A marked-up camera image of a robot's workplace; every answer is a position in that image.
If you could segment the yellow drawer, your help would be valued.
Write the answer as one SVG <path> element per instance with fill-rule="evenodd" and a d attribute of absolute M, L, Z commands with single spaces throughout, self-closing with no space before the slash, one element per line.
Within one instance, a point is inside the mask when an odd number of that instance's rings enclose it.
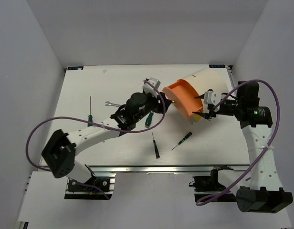
<path fill-rule="evenodd" d="M 202 119 L 202 117 L 198 114 L 192 114 L 190 117 L 189 117 L 189 121 L 194 124 L 194 123 L 197 123 L 199 122 L 200 120 Z"/>

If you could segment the orange top drawer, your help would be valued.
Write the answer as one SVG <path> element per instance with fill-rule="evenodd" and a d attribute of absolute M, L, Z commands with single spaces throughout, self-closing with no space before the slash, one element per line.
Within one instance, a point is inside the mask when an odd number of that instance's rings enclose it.
<path fill-rule="evenodd" d="M 189 117 L 193 114 L 192 112 L 203 111 L 202 101 L 200 99 L 194 99 L 199 94 L 190 83 L 183 79 L 164 87 L 162 91 L 188 121 Z"/>

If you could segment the large green-handled screwdriver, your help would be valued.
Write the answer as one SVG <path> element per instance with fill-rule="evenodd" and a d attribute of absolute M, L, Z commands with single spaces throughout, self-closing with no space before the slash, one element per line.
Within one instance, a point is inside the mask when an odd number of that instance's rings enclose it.
<path fill-rule="evenodd" d="M 150 112 L 149 115 L 147 116 L 146 121 L 145 121 L 146 128 L 149 128 L 151 126 L 153 114 L 154 114 L 154 112 Z"/>

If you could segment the small precision screwdriver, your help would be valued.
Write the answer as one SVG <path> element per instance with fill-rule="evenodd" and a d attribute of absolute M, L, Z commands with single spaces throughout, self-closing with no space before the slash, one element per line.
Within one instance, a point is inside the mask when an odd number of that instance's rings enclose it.
<path fill-rule="evenodd" d="M 178 143 L 175 147 L 172 148 L 174 150 L 177 146 L 181 145 L 184 141 L 186 141 L 190 136 L 192 136 L 192 132 L 188 132 Z"/>
<path fill-rule="evenodd" d="M 157 146 L 156 141 L 154 139 L 153 133 L 152 133 L 152 138 L 153 138 L 153 145 L 154 145 L 156 159 L 159 159 L 160 158 L 160 154 L 159 154 L 158 146 Z"/>

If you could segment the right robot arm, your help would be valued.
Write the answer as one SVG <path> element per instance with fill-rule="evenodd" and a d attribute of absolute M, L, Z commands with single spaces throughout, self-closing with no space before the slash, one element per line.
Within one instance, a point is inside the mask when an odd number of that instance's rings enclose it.
<path fill-rule="evenodd" d="M 259 105 L 259 84 L 266 85 L 276 103 L 276 121 L 271 111 Z M 279 179 L 272 142 L 280 122 L 280 105 L 274 89 L 264 80 L 239 81 L 230 92 L 218 94 L 209 89 L 198 96 L 208 112 L 195 111 L 196 115 L 211 120 L 217 115 L 233 116 L 239 123 L 246 141 L 249 167 L 238 176 L 233 169 L 217 168 L 211 171 L 210 186 L 221 190 L 196 200 L 197 206 L 204 206 L 218 200 L 225 194 L 236 197 L 241 212 L 277 213 L 293 202 L 293 195 L 283 189 Z"/>

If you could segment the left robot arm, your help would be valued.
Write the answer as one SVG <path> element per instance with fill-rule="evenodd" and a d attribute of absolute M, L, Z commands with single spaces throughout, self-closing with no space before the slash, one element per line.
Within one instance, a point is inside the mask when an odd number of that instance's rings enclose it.
<path fill-rule="evenodd" d="M 88 166 L 76 161 L 75 157 L 98 143 L 132 131 L 137 122 L 150 112 L 163 114 L 171 103 L 163 92 L 157 96 L 134 93 L 100 126 L 92 125 L 70 133 L 61 129 L 54 131 L 42 151 L 42 157 L 55 178 L 68 177 L 78 181 L 84 190 L 91 190 L 96 177 Z"/>

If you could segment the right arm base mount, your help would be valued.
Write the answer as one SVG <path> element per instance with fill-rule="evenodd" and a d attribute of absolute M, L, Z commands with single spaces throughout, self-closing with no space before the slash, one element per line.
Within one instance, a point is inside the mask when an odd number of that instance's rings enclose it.
<path fill-rule="evenodd" d="M 189 187 L 194 189 L 195 202 L 202 197 L 216 195 L 226 188 L 218 182 L 218 173 L 221 170 L 234 171 L 233 168 L 228 166 L 214 167 L 208 175 L 198 175 L 193 177 L 193 180 L 189 182 Z"/>

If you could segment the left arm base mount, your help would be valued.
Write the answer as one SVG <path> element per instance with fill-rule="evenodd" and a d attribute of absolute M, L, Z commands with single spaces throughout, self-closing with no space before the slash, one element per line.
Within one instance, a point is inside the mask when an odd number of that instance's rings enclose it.
<path fill-rule="evenodd" d="M 64 199 L 71 200 L 109 200 L 115 188 L 115 177 L 113 175 L 99 175 L 89 186 L 78 184 L 68 179 Z"/>

